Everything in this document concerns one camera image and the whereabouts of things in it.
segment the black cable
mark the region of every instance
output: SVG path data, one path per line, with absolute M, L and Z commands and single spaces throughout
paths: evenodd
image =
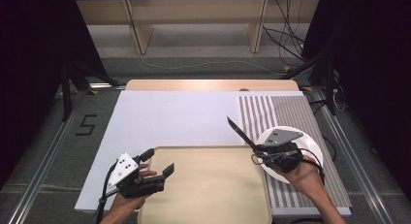
M 282 14 L 282 16 L 283 16 L 283 18 L 284 18 L 284 21 L 285 21 L 285 22 L 284 22 L 284 27 L 283 27 L 283 32 L 284 32 L 285 29 L 287 29 L 287 30 L 290 32 L 291 35 L 296 36 L 293 28 L 292 28 L 291 25 L 290 25 L 290 15 L 289 15 L 289 13 L 290 13 L 291 0 L 287 0 L 287 4 L 286 4 L 286 7 L 287 7 L 287 16 L 285 16 L 285 14 L 284 14 L 284 12 L 283 12 L 283 10 L 282 10 L 282 8 L 281 8 L 278 0 L 275 0 L 275 2 L 277 3 L 278 8 L 280 9 L 280 12 L 281 12 L 281 14 Z M 296 48 L 296 44 L 295 44 L 295 42 L 293 41 L 293 39 L 292 39 L 291 41 L 293 42 L 294 48 Z
M 284 48 L 285 50 L 287 50 L 288 52 L 290 52 L 291 54 L 293 54 L 293 56 L 295 56 L 296 58 L 298 58 L 301 61 L 305 61 L 305 59 L 303 59 L 302 57 L 296 55 L 295 53 L 291 52 L 289 49 L 287 49 L 286 47 L 284 47 L 280 42 L 278 42 L 277 40 L 275 40 L 271 34 L 268 32 L 268 30 L 266 29 L 265 26 L 263 26 L 263 29 L 266 31 L 267 35 L 269 35 L 269 38 L 275 42 L 279 47 Z
M 313 113 L 315 114 L 318 110 L 320 110 L 321 108 L 323 108 L 323 106 L 325 106 L 327 103 L 322 104 L 320 107 L 318 107 L 318 109 Z
M 324 139 L 325 141 L 329 142 L 329 144 L 332 146 L 332 149 L 333 149 L 333 151 L 334 151 L 334 155 L 332 156 L 332 161 L 334 161 L 335 158 L 336 158 L 336 148 L 335 148 L 335 145 L 334 145 L 329 139 L 327 139 L 327 138 L 324 137 L 324 136 L 323 136 L 323 139 Z
M 310 102 L 309 105 L 310 106 L 311 105 L 322 105 L 322 104 L 325 104 L 325 103 L 327 103 L 327 100 L 318 100 L 318 101 Z
M 320 163 L 320 160 L 317 158 L 317 155 L 315 155 L 311 150 L 306 149 L 306 148 L 300 148 L 300 149 L 301 149 L 301 150 L 305 150 L 305 151 L 311 153 L 312 155 L 314 155 L 314 158 L 315 158 L 315 160 L 317 160 L 318 165 L 319 165 L 321 168 L 323 168 L 323 166 L 322 166 L 321 163 Z
M 104 181 L 104 187 L 103 187 L 103 193 L 102 193 L 102 197 L 99 200 L 99 206 L 97 207 L 97 220 L 96 220 L 96 224 L 99 224 L 102 219 L 103 219 L 103 214 L 104 214 L 104 206 L 106 205 L 106 201 L 107 201 L 107 184 L 109 183 L 109 178 L 110 175 L 112 173 L 112 171 L 115 168 L 115 165 L 117 164 L 117 162 L 115 162 L 109 169 L 109 172 L 106 175 L 106 179 Z
M 283 155 L 283 153 L 273 153 L 273 154 L 255 154 L 254 153 L 254 154 L 251 155 L 251 161 L 253 161 L 253 163 L 255 165 L 262 165 L 262 164 L 266 164 L 267 162 L 271 162 L 273 159 L 276 159 L 276 158 L 278 158 L 282 155 Z M 254 160 L 254 157 L 261 158 L 262 162 L 261 163 L 256 162 Z
M 302 92 L 304 95 L 307 95 L 307 96 L 309 96 L 310 97 L 310 102 L 312 102 L 312 100 L 314 100 L 314 98 L 312 97 L 312 95 L 310 94 L 310 93 L 308 93 L 307 91 L 303 91 Z
M 322 218 L 300 218 L 297 220 L 294 220 L 292 222 L 290 222 L 290 224 L 297 224 L 297 223 L 301 223 L 301 222 L 319 222 L 319 223 L 324 223 L 324 220 Z
M 96 216 L 96 214 L 97 214 L 97 210 L 95 210 L 95 211 L 93 212 L 93 215 L 90 216 L 84 223 L 88 223 L 89 221 L 91 221 L 91 219 L 93 219 L 93 218 Z
M 112 191 L 110 191 L 106 194 L 106 197 L 109 198 L 112 195 L 116 194 L 118 191 L 120 191 L 118 188 L 112 189 Z
M 326 184 L 326 175 L 324 174 L 323 168 L 322 168 L 319 164 L 314 163 L 314 162 L 312 162 L 312 161 L 310 161 L 310 160 L 306 160 L 306 159 L 301 159 L 301 162 L 314 165 L 314 166 L 318 169 L 318 173 L 320 174 L 320 179 L 321 179 L 321 181 L 323 182 L 323 185 Z
M 302 0 L 300 0 L 300 7 L 299 7 L 299 22 L 298 22 L 298 24 L 297 24 L 297 27 L 296 27 L 296 29 L 293 29 L 292 27 L 291 27 L 291 25 L 290 25 L 290 16 L 289 16 L 289 12 L 290 12 L 290 7 L 291 7 L 291 0 L 290 0 L 290 2 L 289 2 L 289 8 L 288 8 L 288 10 L 287 10 L 287 18 L 288 18 L 288 26 L 290 27 L 290 29 L 293 31 L 293 35 L 294 36 L 296 36 L 296 31 L 297 31 L 297 29 L 299 28 L 299 26 L 300 26 L 300 11 L 301 11 L 301 6 L 302 6 Z M 300 51 L 296 48 L 296 51 L 299 51 L 299 54 L 301 55 L 302 54 L 302 46 L 301 46 L 301 44 L 300 44 L 300 42 L 299 42 L 299 40 L 296 38 L 296 40 L 297 40 L 297 45 L 299 46 L 299 49 L 300 49 Z
M 282 33 L 282 34 L 285 34 L 285 35 L 287 35 L 287 36 L 289 36 L 289 37 L 295 38 L 295 39 L 297 39 L 297 40 L 305 43 L 305 40 L 299 38 L 298 36 L 295 36 L 295 35 L 293 36 L 293 35 L 291 35 L 291 34 L 289 34 L 289 33 L 281 32 L 281 31 L 279 31 L 279 30 L 275 30 L 275 29 L 272 29 L 272 28 L 267 28 L 267 27 L 265 27 L 265 26 L 263 26 L 263 27 L 266 28 L 268 31 L 273 31 L 273 32 L 277 32 L 277 33 Z

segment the hand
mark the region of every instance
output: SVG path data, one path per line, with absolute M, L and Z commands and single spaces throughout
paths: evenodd
M 306 155 L 304 159 L 315 162 L 313 158 Z M 326 187 L 320 178 L 319 172 L 314 165 L 300 162 L 299 165 L 288 174 L 276 171 L 284 176 L 297 191 L 307 196 L 314 206 L 320 211 L 325 223 L 346 223 L 330 198 Z
M 147 168 L 147 164 L 140 164 L 140 169 Z M 157 172 L 154 171 L 144 171 L 140 172 L 140 176 L 156 176 Z M 115 195 L 114 201 L 112 202 L 110 212 L 101 222 L 102 224 L 120 224 L 127 221 L 127 219 L 133 214 L 135 209 L 141 208 L 145 203 L 145 199 L 151 195 L 128 199 L 124 198 L 120 193 Z
M 304 155 L 303 158 L 314 163 L 316 162 L 307 155 Z M 326 192 L 317 168 L 311 164 L 301 162 L 296 169 L 288 174 L 276 172 L 285 177 L 291 185 L 309 198 L 312 198 L 311 196 L 315 196 L 315 194 Z

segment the knife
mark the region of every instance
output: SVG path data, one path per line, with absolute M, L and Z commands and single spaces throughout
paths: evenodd
M 227 120 L 229 121 L 230 126 L 236 131 L 236 133 L 243 139 L 245 140 L 246 143 L 248 143 L 251 148 L 255 150 L 259 150 L 259 148 L 247 137 L 247 135 L 242 132 L 240 128 L 236 124 L 233 123 L 233 121 L 227 116 Z

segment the white plate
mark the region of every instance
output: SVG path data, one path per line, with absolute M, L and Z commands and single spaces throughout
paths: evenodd
M 301 131 L 299 129 L 296 129 L 296 128 L 293 128 L 293 127 L 290 127 L 290 126 L 275 126 L 275 127 L 269 128 L 263 134 L 260 135 L 260 137 L 258 138 L 257 144 L 263 144 L 264 141 L 266 140 L 266 138 L 269 136 L 269 134 L 274 129 L 302 132 L 303 136 L 298 138 L 298 139 L 293 140 L 292 143 L 297 144 L 297 146 L 299 148 L 305 148 L 305 149 L 308 149 L 311 152 L 313 152 L 315 154 L 315 156 L 317 156 L 317 158 L 320 161 L 321 165 L 323 165 L 323 153 L 321 152 L 320 146 L 318 146 L 317 143 L 315 143 L 315 141 L 311 137 L 309 137 L 307 134 L 305 134 L 303 131 Z M 311 158 L 315 159 L 314 155 L 312 155 L 310 152 L 308 152 L 306 150 L 302 150 L 301 152 L 302 152 L 302 154 L 308 155 Z M 261 164 L 261 166 L 263 167 L 264 171 L 266 171 L 270 176 L 272 176 L 272 177 L 274 177 L 274 178 L 276 178 L 276 179 L 278 179 L 282 182 L 289 183 L 287 179 L 285 179 L 283 176 L 276 173 L 273 169 L 267 167 L 265 164 Z

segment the wooden edge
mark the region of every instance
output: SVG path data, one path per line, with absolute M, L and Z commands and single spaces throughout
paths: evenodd
M 260 47 L 259 44 L 268 2 L 269 0 L 261 0 L 259 15 L 255 22 L 247 24 L 248 41 L 250 42 L 251 52 L 254 53 L 257 53 Z
M 130 80 L 126 90 L 299 91 L 293 80 Z

